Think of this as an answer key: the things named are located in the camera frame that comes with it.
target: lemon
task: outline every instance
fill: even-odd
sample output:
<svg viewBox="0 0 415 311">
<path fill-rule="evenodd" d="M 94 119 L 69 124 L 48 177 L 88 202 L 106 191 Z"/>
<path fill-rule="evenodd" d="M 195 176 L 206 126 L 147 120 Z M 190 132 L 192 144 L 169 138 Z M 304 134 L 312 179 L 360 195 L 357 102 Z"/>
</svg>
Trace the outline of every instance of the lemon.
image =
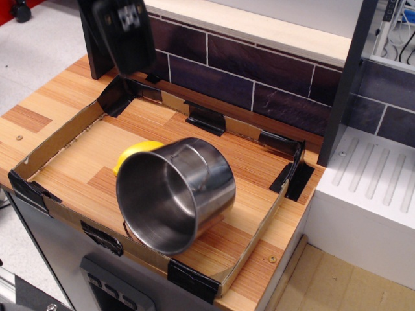
<svg viewBox="0 0 415 311">
<path fill-rule="evenodd" d="M 135 154 L 137 152 L 141 152 L 141 151 L 152 151 L 154 149 L 157 149 L 159 147 L 164 146 L 161 142 L 159 141 L 142 141 L 141 143 L 137 143 L 132 145 L 131 147 L 128 147 L 126 150 L 124 150 L 124 152 L 119 156 L 118 158 L 118 162 L 117 162 L 117 166 L 113 168 L 113 173 L 114 175 L 118 175 L 118 170 L 121 166 L 121 164 L 123 164 L 123 162 L 126 160 L 127 157 L 129 157 L 132 154 Z"/>
</svg>

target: gray tile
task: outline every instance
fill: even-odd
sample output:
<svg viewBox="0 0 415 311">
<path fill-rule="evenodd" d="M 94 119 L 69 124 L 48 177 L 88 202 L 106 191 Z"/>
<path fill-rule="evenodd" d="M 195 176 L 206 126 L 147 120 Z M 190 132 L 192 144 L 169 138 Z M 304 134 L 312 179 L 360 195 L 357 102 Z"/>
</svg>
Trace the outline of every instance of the gray tile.
<svg viewBox="0 0 415 311">
<path fill-rule="evenodd" d="M 170 82 L 169 59 L 167 54 L 156 51 L 156 63 L 148 69 L 143 70 L 146 74 L 152 74 L 158 78 Z"/>
<path fill-rule="evenodd" d="M 415 147 L 415 113 L 387 107 L 378 136 Z"/>
<path fill-rule="evenodd" d="M 381 120 L 385 105 L 370 99 L 357 97 L 349 121 L 349 126 L 374 134 Z"/>
<path fill-rule="evenodd" d="M 0 26 L 0 115 L 86 54 L 76 0 L 48 0 Z M 4 267 L 67 304 L 14 210 L 0 209 Z"/>
<path fill-rule="evenodd" d="M 359 94 L 415 111 L 415 75 L 368 62 Z"/>
</svg>

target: wooden countertop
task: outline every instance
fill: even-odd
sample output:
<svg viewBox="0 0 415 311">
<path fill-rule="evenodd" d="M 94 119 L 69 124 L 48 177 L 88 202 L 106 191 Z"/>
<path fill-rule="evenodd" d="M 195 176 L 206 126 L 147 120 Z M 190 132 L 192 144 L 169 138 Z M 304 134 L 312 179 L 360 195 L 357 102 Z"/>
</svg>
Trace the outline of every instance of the wooden countertop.
<svg viewBox="0 0 415 311">
<path fill-rule="evenodd" d="M 111 71 L 100 80 L 91 79 L 85 56 L 4 114 L 0 118 L 0 184 L 11 190 L 8 172 L 82 108 L 93 102 L 114 76 L 115 71 Z M 215 137 L 185 123 L 184 119 L 180 113 L 164 106 L 134 100 L 119 118 L 105 117 L 103 122 L 96 123 L 93 130 L 54 158 L 34 180 L 61 198 L 65 206 L 125 236 L 123 219 L 116 202 L 111 163 L 115 163 L 123 149 L 130 146 L 131 142 L 138 142 L 140 137 L 142 140 L 154 139 L 168 143 L 186 137 L 191 131 L 195 137 L 213 143 L 225 155 L 234 171 L 237 189 L 240 189 L 231 216 L 215 226 L 215 230 L 202 236 L 189 251 L 175 257 L 208 276 L 216 275 L 235 263 L 237 254 L 255 233 L 267 208 L 278 196 L 268 187 L 290 160 L 230 133 L 225 133 L 221 138 Z M 82 158 L 88 157 L 88 152 L 77 157 L 77 148 L 82 146 L 91 152 L 94 165 Z M 100 148 L 106 149 L 105 156 L 100 156 Z M 283 200 L 270 227 L 229 291 L 215 301 L 220 308 L 255 310 L 324 171 L 316 165 L 317 157 L 310 150 L 306 152 L 307 163 L 316 168 L 306 189 L 298 202 Z M 255 158 L 261 159 L 259 164 L 254 164 Z M 88 163 L 86 167 L 82 167 L 83 161 Z M 249 198 L 245 198 L 244 193 L 249 193 Z M 94 208 L 103 204 L 105 213 Z M 216 234 L 224 236 L 222 231 L 230 234 L 229 239 L 217 243 L 212 251 L 212 240 L 217 238 Z M 206 255 L 209 260 L 204 260 L 204 254 L 209 254 Z M 277 261 L 270 262 L 269 256 L 276 257 Z"/>
</svg>

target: stainless steel pot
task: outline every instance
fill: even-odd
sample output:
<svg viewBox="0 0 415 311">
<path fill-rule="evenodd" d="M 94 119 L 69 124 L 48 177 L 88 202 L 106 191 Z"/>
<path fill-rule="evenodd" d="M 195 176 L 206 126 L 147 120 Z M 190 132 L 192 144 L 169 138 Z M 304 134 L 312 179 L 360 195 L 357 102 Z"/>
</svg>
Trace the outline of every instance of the stainless steel pot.
<svg viewBox="0 0 415 311">
<path fill-rule="evenodd" d="M 117 176 L 117 199 L 133 234 L 165 255 L 185 251 L 235 201 L 228 162 L 211 144 L 186 138 L 131 155 Z"/>
</svg>

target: dark tile backsplash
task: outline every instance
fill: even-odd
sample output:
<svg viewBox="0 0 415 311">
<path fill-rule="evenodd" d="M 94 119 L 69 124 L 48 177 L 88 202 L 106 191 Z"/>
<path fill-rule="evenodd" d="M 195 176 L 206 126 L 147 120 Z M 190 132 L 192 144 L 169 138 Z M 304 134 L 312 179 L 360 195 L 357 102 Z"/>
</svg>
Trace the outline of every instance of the dark tile backsplash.
<svg viewBox="0 0 415 311">
<path fill-rule="evenodd" d="M 316 67 L 313 75 L 313 84 L 310 90 L 310 98 L 317 102 L 332 106 L 341 75 L 342 73 L 340 71 Z"/>
<path fill-rule="evenodd" d="M 152 73 L 162 80 L 169 81 L 169 56 L 165 53 L 156 51 L 156 63 L 144 73 Z"/>
<path fill-rule="evenodd" d="M 415 75 L 369 61 L 350 126 L 415 147 Z"/>
<path fill-rule="evenodd" d="M 359 94 L 414 110 L 415 75 L 379 63 L 368 62 Z"/>
<path fill-rule="evenodd" d="M 206 33 L 150 18 L 156 49 L 206 63 Z"/>
<path fill-rule="evenodd" d="M 171 82 L 250 110 L 253 82 L 170 56 Z"/>
<path fill-rule="evenodd" d="M 415 113 L 387 107 L 378 136 L 415 147 Z"/>
<path fill-rule="evenodd" d="M 314 65 L 217 36 L 208 36 L 209 66 L 308 96 Z"/>
<path fill-rule="evenodd" d="M 254 112 L 323 135 L 330 107 L 267 86 L 255 86 Z"/>
<path fill-rule="evenodd" d="M 158 50 L 151 73 L 324 135 L 338 69 L 162 16 L 150 20 Z"/>
</svg>

